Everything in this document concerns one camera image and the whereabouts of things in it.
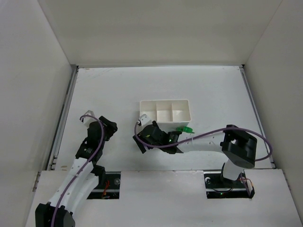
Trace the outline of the right aluminium rail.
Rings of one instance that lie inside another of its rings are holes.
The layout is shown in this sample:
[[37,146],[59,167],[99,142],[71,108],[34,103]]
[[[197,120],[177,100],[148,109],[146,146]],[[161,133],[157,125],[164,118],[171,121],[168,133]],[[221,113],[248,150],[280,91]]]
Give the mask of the right aluminium rail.
[[244,68],[242,66],[238,66],[236,71],[237,79],[234,79],[234,88],[236,90],[234,92],[234,96],[237,97],[235,102],[239,102],[237,106],[241,112],[241,114],[237,114],[238,116],[241,115],[240,120],[237,122],[239,123],[239,126],[243,126],[244,128],[256,131],[258,134],[265,138],[266,136],[264,134],[256,105],[254,103],[252,93],[245,76]]

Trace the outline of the aluminium rail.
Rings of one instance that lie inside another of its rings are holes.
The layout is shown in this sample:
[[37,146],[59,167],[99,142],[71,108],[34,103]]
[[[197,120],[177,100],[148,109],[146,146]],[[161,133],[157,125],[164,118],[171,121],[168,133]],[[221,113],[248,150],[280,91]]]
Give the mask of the aluminium rail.
[[74,92],[74,88],[76,85],[76,80],[77,80],[77,76],[78,76],[78,72],[79,72],[79,66],[73,64],[73,65],[71,65],[71,69],[72,69],[71,77],[70,77],[67,91],[66,91],[66,94],[64,97],[64,102],[63,102],[61,113],[59,116],[59,121],[56,126],[52,145],[51,145],[49,154],[47,156],[46,163],[43,167],[43,170],[54,170],[53,165],[58,158],[60,145],[61,145],[62,137],[63,137],[63,133],[64,133],[64,128],[66,125],[68,112],[70,109],[71,100],[72,100],[72,96],[73,96],[73,92]]
[[234,88],[236,90],[234,92],[234,96],[237,97],[235,102],[239,102],[237,106],[241,112],[241,114],[237,114],[238,116],[241,115],[240,120],[237,122],[239,123],[239,126],[243,126],[244,128],[256,131],[258,134],[265,138],[266,136],[264,134],[256,105],[254,103],[252,93],[245,76],[244,68],[242,66],[238,66],[236,71],[237,79],[234,79]]

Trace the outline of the left aluminium rail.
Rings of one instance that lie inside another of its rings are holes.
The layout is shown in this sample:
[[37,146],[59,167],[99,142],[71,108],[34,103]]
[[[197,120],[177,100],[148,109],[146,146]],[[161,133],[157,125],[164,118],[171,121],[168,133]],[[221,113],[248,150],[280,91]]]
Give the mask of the left aluminium rail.
[[73,64],[73,65],[71,65],[71,69],[72,69],[71,77],[70,77],[67,91],[66,91],[66,94],[64,97],[64,102],[63,102],[61,113],[59,116],[59,121],[56,126],[52,145],[51,145],[49,154],[47,156],[46,163],[43,167],[43,170],[54,170],[53,165],[58,158],[60,145],[61,145],[62,137],[63,137],[63,133],[64,133],[64,128],[66,125],[68,112],[70,109],[71,100],[72,100],[72,96],[73,96],[73,92],[74,92],[74,88],[76,85],[76,80],[77,80],[77,76],[78,76],[78,72],[79,72],[79,66]]

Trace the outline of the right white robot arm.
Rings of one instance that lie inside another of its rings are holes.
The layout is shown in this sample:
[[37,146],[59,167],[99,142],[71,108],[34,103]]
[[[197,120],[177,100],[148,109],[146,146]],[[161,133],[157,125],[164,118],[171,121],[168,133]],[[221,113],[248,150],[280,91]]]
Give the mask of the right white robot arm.
[[228,160],[222,166],[221,178],[231,181],[237,180],[243,170],[255,167],[257,139],[235,125],[198,137],[180,131],[164,132],[153,121],[135,132],[133,140],[142,153],[153,148],[171,155],[192,151],[222,153]]

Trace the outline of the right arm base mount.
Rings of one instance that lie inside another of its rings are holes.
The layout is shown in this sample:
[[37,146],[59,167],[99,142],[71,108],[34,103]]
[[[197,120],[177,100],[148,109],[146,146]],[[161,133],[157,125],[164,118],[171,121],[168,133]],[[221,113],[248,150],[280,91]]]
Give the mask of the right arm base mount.
[[220,171],[204,172],[205,193],[208,199],[252,199],[255,188],[242,172],[237,180],[222,177]]

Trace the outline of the white three-compartment tray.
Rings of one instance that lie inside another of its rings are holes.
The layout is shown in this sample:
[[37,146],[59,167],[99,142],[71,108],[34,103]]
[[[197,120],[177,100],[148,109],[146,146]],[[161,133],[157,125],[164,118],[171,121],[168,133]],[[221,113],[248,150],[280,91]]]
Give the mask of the white three-compartment tray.
[[156,121],[164,131],[187,126],[191,122],[189,101],[186,99],[142,100],[139,104],[140,120]]

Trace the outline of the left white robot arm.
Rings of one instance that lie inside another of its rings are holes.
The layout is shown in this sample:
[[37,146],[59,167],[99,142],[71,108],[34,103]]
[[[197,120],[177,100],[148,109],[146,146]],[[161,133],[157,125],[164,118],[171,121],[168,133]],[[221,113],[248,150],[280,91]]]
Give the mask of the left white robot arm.
[[87,136],[81,143],[63,183],[52,198],[45,204],[40,203],[35,210],[37,227],[74,227],[75,214],[79,206],[90,193],[104,182],[106,171],[97,162],[103,155],[105,142],[117,132],[118,127],[101,116],[96,118],[89,114],[80,117],[93,119],[87,128]]

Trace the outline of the green lego brick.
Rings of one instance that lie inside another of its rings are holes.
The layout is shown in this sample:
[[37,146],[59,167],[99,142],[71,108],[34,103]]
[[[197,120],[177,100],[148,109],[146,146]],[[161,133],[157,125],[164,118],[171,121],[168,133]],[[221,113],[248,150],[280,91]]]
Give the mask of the green lego brick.
[[194,130],[190,127],[187,127],[187,126],[177,127],[176,131],[189,133],[189,134],[194,134]]

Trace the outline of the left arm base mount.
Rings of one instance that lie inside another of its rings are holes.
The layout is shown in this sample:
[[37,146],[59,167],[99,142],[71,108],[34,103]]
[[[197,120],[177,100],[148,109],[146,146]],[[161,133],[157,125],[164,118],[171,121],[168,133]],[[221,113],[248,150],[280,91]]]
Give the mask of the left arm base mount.
[[88,200],[116,200],[120,196],[121,172],[106,172],[103,180],[90,195]]

